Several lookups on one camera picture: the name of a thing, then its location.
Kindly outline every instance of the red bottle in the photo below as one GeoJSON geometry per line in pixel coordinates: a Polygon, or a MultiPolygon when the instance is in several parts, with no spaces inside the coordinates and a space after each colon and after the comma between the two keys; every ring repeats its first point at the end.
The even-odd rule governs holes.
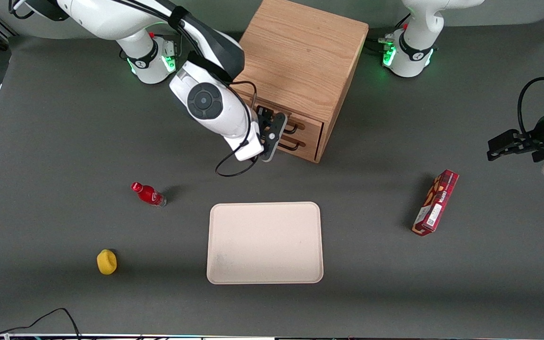
{"type": "Polygon", "coordinates": [[[143,200],[148,204],[158,207],[163,207],[165,204],[167,204],[167,199],[165,196],[161,195],[150,185],[141,185],[138,182],[134,182],[131,185],[131,189],[138,193],[140,200],[143,200]]]}

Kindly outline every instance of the yellow sponge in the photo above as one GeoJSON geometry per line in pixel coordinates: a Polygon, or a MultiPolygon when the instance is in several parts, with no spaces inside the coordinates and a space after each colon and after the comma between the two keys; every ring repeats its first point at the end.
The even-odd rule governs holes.
{"type": "Polygon", "coordinates": [[[102,250],[98,254],[96,261],[100,273],[103,273],[104,275],[110,275],[117,269],[117,257],[108,249],[102,250]]]}

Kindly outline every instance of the green led light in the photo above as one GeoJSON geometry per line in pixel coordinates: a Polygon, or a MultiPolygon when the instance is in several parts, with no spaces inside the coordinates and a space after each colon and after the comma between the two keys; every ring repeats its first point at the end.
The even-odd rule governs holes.
{"type": "Polygon", "coordinates": [[[396,47],[391,46],[389,50],[387,50],[383,56],[383,63],[386,66],[390,66],[391,62],[393,61],[393,57],[396,55],[396,47]]]}
{"type": "Polygon", "coordinates": [[[167,68],[167,71],[169,71],[169,73],[175,72],[175,58],[161,56],[161,59],[164,62],[165,67],[167,68]]]}
{"type": "Polygon", "coordinates": [[[432,54],[434,52],[434,49],[432,48],[430,51],[429,51],[429,57],[427,57],[427,61],[425,62],[425,66],[429,65],[429,62],[430,60],[432,60],[432,54]]]}
{"type": "Polygon", "coordinates": [[[129,61],[129,58],[127,59],[127,63],[129,64],[129,67],[131,67],[131,73],[133,73],[135,75],[136,70],[134,69],[134,65],[132,65],[131,62],[129,61]]]}

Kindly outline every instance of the drawer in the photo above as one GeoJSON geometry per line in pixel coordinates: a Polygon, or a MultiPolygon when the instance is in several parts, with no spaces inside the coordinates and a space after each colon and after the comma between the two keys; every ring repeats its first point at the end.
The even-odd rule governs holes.
{"type": "MultiPolygon", "coordinates": [[[[239,93],[240,97],[251,104],[251,98],[248,95],[239,93]]],[[[281,109],[276,105],[257,99],[255,107],[258,105],[274,110],[274,112],[283,112],[289,116],[285,133],[280,138],[278,150],[285,151],[307,161],[315,162],[316,152],[318,150],[322,123],[304,117],[300,114],[292,113],[289,110],[281,109]]]]}

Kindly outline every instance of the beige tray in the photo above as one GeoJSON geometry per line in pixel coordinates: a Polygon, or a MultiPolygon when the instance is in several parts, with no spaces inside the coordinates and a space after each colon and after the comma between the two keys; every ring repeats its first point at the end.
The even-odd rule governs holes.
{"type": "Polygon", "coordinates": [[[211,209],[209,282],[316,283],[322,275],[316,203],[218,204],[211,209]]]}

